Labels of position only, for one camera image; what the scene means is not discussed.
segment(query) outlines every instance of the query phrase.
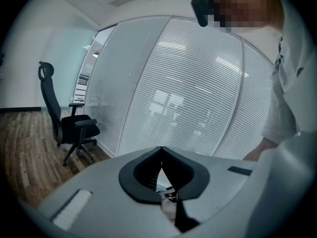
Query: chair backrest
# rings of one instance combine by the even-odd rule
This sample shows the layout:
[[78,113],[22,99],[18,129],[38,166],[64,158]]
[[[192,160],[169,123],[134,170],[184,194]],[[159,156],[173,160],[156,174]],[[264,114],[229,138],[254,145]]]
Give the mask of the chair backrest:
[[54,74],[53,66],[48,62],[39,62],[39,79],[41,81],[41,91],[48,108],[49,114],[52,120],[53,136],[57,142],[61,142],[63,139],[63,130],[60,121],[60,106],[58,104],[54,86],[52,81],[52,76]]

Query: black office chair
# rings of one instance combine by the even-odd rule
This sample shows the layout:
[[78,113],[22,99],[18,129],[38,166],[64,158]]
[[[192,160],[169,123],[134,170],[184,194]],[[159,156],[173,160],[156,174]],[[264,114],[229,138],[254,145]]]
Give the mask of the black office chair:
[[93,136],[97,136],[100,130],[95,125],[96,119],[91,119],[88,115],[76,116],[76,108],[81,107],[83,103],[71,103],[72,113],[70,117],[64,117],[60,120],[60,106],[55,96],[52,76],[54,74],[53,66],[48,62],[39,62],[39,79],[41,80],[41,91],[48,108],[49,114],[52,119],[53,136],[57,142],[57,146],[60,144],[73,144],[68,151],[66,157],[63,160],[63,166],[67,166],[67,159],[71,153],[77,148],[77,151],[82,150],[89,158],[89,163],[94,162],[94,158],[91,154],[82,146],[83,144],[93,142],[96,145],[95,139],[86,139]]

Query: chair seat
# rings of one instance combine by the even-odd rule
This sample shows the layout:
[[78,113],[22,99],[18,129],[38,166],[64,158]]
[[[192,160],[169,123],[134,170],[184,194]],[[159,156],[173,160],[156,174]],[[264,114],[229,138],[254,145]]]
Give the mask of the chair seat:
[[[73,117],[64,117],[61,120],[63,127],[63,142],[66,144],[72,144],[79,140],[80,128],[77,128],[75,122],[90,120],[91,118],[88,115],[79,115]],[[85,138],[97,136],[100,133],[100,130],[96,125],[91,125],[86,128]]]

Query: horizontal blind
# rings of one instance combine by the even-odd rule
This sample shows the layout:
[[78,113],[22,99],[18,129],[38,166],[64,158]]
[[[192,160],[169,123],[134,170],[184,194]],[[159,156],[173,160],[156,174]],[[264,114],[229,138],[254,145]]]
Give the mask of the horizontal blind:
[[244,45],[245,74],[241,99],[228,135],[214,154],[217,157],[243,159],[263,138],[269,104],[271,65],[248,45]]
[[162,145],[210,155],[237,100],[241,60],[240,40],[170,20],[140,79],[119,155]]
[[113,156],[141,72],[168,19],[149,17],[120,23],[98,58],[85,113],[98,120],[101,133],[96,138]]

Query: baseboard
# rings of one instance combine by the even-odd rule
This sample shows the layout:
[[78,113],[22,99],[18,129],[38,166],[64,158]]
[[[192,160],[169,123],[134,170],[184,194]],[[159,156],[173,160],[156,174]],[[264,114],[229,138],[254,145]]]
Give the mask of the baseboard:
[[32,112],[32,111],[41,111],[41,107],[24,107],[24,108],[5,108],[0,109],[0,114],[11,113],[11,112]]

